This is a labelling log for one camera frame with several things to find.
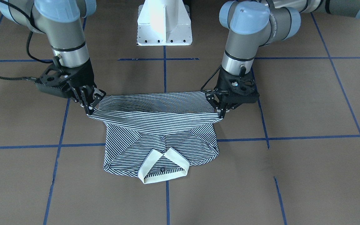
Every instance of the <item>white mounting base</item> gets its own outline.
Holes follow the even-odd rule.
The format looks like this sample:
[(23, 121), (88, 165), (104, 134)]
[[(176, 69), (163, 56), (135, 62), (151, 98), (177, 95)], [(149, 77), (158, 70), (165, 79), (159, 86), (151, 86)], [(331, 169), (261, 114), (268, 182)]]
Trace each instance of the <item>white mounting base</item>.
[(138, 7), (137, 44), (190, 45), (190, 8), (182, 0), (145, 0)]

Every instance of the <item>gray work surface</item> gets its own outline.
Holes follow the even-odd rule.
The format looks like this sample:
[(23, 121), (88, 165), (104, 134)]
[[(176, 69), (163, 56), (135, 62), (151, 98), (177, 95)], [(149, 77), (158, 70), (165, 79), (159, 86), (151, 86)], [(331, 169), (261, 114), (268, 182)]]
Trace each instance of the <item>gray work surface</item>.
[[(222, 61), (224, 2), (192, 1), (192, 45), (139, 47), (143, 1), (98, 1), (85, 26), (96, 84), (197, 91)], [(44, 71), (27, 35), (0, 20), (0, 75)], [(30, 51), (52, 57), (45, 35)], [(302, 14), (300, 31), (261, 47), (253, 69), (260, 101), (215, 124), (220, 155), (150, 185), (103, 171), (105, 126), (79, 104), (0, 80), (0, 225), (360, 225), (360, 20)]]

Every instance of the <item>striped shirt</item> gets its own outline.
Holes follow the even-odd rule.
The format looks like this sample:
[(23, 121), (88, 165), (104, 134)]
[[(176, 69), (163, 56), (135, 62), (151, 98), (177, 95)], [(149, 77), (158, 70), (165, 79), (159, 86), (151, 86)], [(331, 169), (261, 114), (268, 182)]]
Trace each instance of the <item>striped shirt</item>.
[(116, 175), (141, 179), (149, 162), (144, 178), (164, 177), (219, 154), (213, 123), (221, 119), (203, 92), (106, 96), (89, 117), (106, 125), (104, 170)]

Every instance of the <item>black and white stripes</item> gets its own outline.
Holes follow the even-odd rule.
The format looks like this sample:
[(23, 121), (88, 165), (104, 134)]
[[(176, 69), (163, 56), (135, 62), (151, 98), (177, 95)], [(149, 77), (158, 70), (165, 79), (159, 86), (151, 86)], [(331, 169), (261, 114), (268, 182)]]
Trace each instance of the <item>black and white stripes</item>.
[(219, 154), (213, 123), (221, 119), (202, 92), (106, 96), (90, 118), (107, 127), (105, 171), (137, 177), (156, 158), (144, 183), (184, 176), (179, 164), (202, 165)]

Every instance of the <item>robotic arm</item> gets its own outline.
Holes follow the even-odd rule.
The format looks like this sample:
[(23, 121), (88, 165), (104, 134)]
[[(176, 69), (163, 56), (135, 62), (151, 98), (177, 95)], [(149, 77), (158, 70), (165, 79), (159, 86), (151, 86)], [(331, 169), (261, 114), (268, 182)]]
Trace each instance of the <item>robotic arm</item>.
[(80, 17), (96, 10), (95, 0), (0, 0), (1, 13), (32, 32), (45, 33), (53, 63), (34, 82), (47, 94), (80, 102), (87, 115), (105, 96), (94, 83)]
[(300, 13), (315, 10), (360, 18), (360, 0), (250, 0), (223, 5), (219, 21), (229, 35), (216, 87), (206, 92), (207, 100), (220, 112), (219, 118), (230, 109), (258, 100), (251, 73), (258, 47), (292, 37), (299, 30)]

